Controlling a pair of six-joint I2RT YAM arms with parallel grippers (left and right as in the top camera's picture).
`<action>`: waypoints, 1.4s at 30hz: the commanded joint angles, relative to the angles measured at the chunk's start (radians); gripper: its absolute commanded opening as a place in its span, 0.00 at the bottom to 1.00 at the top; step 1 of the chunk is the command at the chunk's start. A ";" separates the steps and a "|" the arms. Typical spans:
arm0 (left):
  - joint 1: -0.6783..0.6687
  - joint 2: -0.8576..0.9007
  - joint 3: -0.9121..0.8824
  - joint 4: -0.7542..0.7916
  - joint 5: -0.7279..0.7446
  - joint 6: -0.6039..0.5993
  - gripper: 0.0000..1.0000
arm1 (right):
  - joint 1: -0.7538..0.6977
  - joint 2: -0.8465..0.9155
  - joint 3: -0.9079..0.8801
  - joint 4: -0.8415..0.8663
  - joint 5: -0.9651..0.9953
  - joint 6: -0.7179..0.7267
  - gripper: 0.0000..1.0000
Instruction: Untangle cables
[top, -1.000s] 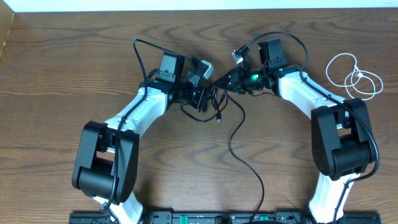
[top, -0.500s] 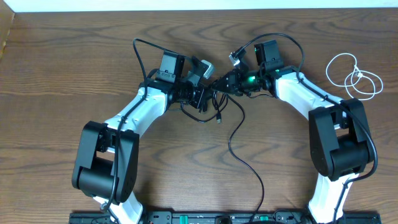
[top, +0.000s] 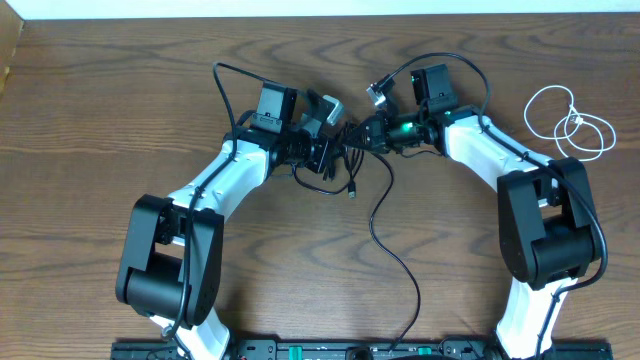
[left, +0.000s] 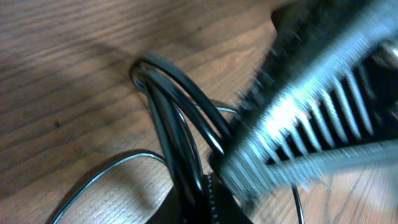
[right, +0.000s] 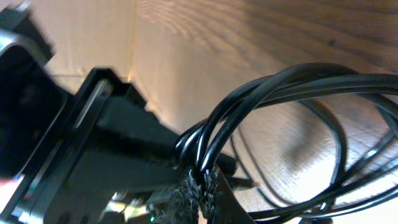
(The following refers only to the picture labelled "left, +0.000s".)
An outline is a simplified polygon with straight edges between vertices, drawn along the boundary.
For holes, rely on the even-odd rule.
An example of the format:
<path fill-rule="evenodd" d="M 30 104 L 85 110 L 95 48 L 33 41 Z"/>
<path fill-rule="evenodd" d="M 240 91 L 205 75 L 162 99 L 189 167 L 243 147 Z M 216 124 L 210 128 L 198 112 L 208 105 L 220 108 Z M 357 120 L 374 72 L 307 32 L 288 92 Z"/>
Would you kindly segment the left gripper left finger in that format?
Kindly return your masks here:
<path fill-rule="evenodd" d="M 172 187 L 146 224 L 184 224 L 187 222 L 184 205 L 185 203 L 176 188 Z"/>

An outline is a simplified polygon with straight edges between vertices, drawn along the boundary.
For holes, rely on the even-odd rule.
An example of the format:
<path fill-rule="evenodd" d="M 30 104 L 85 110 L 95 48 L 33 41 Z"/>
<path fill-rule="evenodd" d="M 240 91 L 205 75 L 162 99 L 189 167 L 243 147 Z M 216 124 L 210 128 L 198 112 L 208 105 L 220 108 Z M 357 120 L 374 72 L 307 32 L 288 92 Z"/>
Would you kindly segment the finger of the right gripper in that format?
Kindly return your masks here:
<path fill-rule="evenodd" d="M 318 103 L 338 129 L 341 119 L 328 100 L 339 81 L 369 51 L 362 34 L 372 1 L 307 1 L 285 18 L 249 93 L 231 125 L 235 131 L 310 129 L 313 114 L 323 128 Z"/>
<path fill-rule="evenodd" d="M 284 19 L 293 18 L 291 12 L 303 11 L 302 2 L 307 1 L 272 12 L 277 35 Z M 372 2 L 361 29 L 370 38 L 370 49 L 327 97 L 336 107 L 340 128 L 333 127 L 322 101 L 323 128 L 313 114 L 308 115 L 310 129 L 301 124 L 285 131 L 232 128 L 217 174 L 238 199 L 250 202 L 335 172 L 397 162 L 397 1 Z"/>

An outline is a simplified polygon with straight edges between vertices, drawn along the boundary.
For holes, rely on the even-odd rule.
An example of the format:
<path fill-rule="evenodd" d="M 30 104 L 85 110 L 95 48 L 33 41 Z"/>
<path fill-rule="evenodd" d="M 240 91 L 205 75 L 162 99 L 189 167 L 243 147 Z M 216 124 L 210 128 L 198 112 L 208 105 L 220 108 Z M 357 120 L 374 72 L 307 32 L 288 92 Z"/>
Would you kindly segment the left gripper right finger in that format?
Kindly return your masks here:
<path fill-rule="evenodd" d="M 252 224 L 214 173 L 205 176 L 205 183 L 211 224 Z"/>

